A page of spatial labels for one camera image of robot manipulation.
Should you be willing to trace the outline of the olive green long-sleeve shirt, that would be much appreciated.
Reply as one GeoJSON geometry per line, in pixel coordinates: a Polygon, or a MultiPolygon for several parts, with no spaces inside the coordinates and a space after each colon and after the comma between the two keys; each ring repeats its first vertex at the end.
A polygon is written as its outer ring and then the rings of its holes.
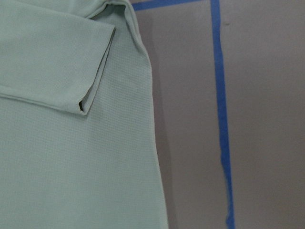
{"type": "Polygon", "coordinates": [[[0,226],[168,228],[129,1],[1,1],[0,226]]]}

